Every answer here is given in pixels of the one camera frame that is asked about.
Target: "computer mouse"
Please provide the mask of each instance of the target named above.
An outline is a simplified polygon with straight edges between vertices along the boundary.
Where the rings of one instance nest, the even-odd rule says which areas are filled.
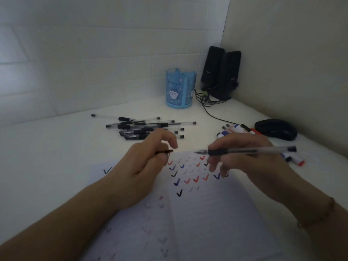
[[[255,129],[265,136],[293,141],[297,130],[289,122],[281,119],[267,119],[255,123]]]

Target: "white desk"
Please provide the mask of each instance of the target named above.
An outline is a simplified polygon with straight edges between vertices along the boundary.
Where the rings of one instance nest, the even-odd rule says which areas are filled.
[[[208,111],[249,127],[267,119],[235,100]],[[197,121],[196,126],[185,126],[185,139],[178,140],[178,151],[205,148],[225,125],[208,116],[197,101],[187,109],[172,109],[159,97],[1,128],[0,243],[84,188],[89,165],[120,158],[134,143],[120,137],[117,130],[106,129],[111,120],[92,118],[92,113]],[[348,208],[348,160],[302,135],[293,143],[307,163],[302,168],[292,167]],[[279,239],[285,256],[289,260],[316,260],[307,234],[296,228],[290,212],[263,195],[244,174],[238,177]]]

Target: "open notebook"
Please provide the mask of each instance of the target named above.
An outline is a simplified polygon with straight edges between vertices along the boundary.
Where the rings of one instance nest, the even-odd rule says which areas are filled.
[[[233,171],[221,178],[207,156],[172,153],[144,200],[108,221],[81,257],[103,260],[267,260],[281,255]],[[116,164],[91,167],[91,184]]]

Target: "wall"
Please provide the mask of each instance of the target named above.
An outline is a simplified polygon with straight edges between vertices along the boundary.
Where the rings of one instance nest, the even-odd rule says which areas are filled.
[[[201,74],[228,3],[0,0],[0,126],[164,95],[165,70]]]
[[[233,97],[348,156],[348,0],[231,0],[221,47]]]

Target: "person's left hand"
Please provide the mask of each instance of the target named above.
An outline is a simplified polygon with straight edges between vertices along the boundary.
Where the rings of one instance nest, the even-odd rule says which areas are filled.
[[[169,154],[156,151],[177,148],[176,136],[167,130],[157,129],[143,142],[131,146],[117,165],[101,180],[110,191],[110,199],[117,210],[129,208],[146,197],[158,173],[168,162]]]

